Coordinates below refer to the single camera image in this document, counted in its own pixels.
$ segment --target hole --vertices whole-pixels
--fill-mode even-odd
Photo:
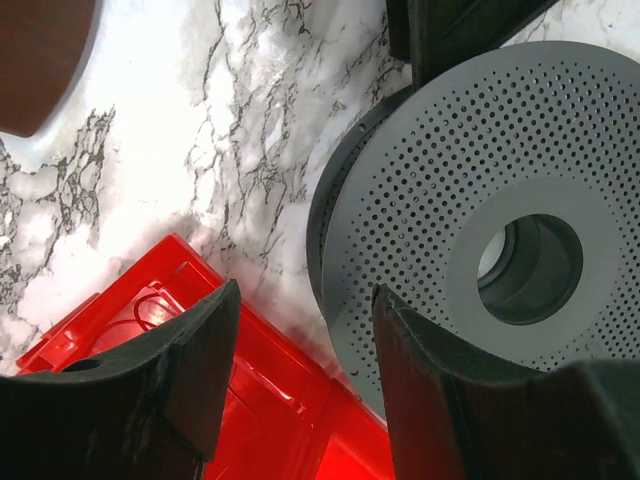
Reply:
[[[100,364],[101,364],[100,360],[97,360],[95,358],[86,358],[84,360],[80,360],[79,362],[69,365],[67,368],[63,370],[63,372],[84,372],[85,370],[92,370],[94,368],[98,368]]]
[[[478,279],[486,277],[494,270],[504,251],[505,240],[506,233],[503,228],[494,235],[487,248],[484,249],[482,258],[480,258],[480,265],[478,265]]]
[[[500,255],[478,279],[482,303],[505,323],[541,322],[560,310],[578,285],[583,262],[580,240],[566,222],[551,215],[522,217],[504,232]],[[494,250],[500,245],[499,235],[491,240]]]

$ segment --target marble surface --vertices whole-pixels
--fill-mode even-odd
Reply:
[[[337,373],[304,251],[341,136],[409,83],[384,0],[105,0],[79,83],[38,134],[0,134],[0,373],[170,231]],[[635,0],[561,0],[512,42],[640,61]]]

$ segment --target red plastic tray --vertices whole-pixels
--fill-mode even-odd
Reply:
[[[169,235],[17,361],[60,371],[188,309],[222,279]],[[208,480],[393,479],[384,426],[338,381],[243,305],[231,381]]]

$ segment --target black plastic piece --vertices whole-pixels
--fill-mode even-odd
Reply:
[[[387,0],[391,55],[411,60],[420,88],[499,48],[557,0]]]
[[[216,447],[239,308],[230,282],[64,372],[0,378],[0,478],[201,478]]]
[[[387,287],[373,321],[397,480],[640,478],[637,361],[541,373],[477,349]]]
[[[387,0],[387,21],[389,23],[389,53],[398,60],[410,62],[409,1]]]
[[[307,222],[307,266],[311,287],[320,310],[322,302],[322,260],[324,241],[333,209],[338,201],[342,185],[362,149],[382,126],[384,121],[411,96],[413,88],[405,87],[385,98],[356,123],[344,136],[338,148],[327,162],[318,181]]]

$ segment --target gray ring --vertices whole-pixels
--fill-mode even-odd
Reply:
[[[475,272],[484,246],[498,229],[536,214],[553,215],[573,228],[582,244],[582,275],[557,313],[533,325],[510,325],[482,304]],[[607,205],[578,182],[538,178],[500,191],[469,218],[451,252],[445,278],[449,312],[458,334],[503,358],[533,360],[553,353],[584,332],[597,318],[594,312],[605,308],[615,290],[621,246]]]

